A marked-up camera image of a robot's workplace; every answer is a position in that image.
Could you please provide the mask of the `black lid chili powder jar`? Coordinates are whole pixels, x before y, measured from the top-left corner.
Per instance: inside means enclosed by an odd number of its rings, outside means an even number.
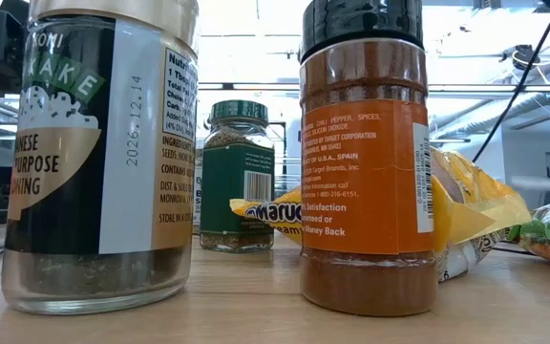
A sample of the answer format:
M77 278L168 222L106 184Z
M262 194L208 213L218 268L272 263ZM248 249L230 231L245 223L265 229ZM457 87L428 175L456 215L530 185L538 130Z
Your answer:
M303 15L301 290L371 316L437 293L422 0L311 0Z

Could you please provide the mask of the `tan lid furikake jar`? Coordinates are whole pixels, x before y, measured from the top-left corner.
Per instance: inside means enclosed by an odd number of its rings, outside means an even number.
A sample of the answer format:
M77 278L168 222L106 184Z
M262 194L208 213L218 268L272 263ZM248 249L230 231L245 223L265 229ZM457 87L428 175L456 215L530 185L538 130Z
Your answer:
M31 0L2 289L82 314L179 292L190 272L197 0Z

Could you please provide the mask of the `dark round ceiling fixture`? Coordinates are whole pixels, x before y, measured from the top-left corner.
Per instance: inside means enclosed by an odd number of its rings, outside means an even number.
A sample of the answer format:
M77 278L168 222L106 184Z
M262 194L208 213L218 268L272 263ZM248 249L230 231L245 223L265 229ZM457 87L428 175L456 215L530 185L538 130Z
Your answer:
M517 45L511 54L513 66L518 70L524 70L529 64L534 52L531 45Z

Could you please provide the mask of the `green lid herb jar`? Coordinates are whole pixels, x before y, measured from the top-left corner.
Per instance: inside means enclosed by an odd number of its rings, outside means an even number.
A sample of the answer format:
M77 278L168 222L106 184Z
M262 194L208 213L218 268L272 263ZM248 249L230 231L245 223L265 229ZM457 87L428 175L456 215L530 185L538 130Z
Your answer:
M201 247L228 253L269 250L273 229L229 205L232 199L273 200L275 149L266 133L267 108L250 100L220 101L212 106L209 123L202 148Z

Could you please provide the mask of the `yellow Maruchan ramen pack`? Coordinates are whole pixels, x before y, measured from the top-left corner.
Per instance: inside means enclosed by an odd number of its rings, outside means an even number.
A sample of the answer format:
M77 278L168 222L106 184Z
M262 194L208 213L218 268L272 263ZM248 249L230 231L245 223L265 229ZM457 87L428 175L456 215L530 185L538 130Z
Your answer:
M529 222L531 215L516 191L457 152L434 148L432 169L436 264L439 280L445 282L473 269L506 238L508 227ZM231 199L229 206L234 214L302 243L298 187L270 202Z

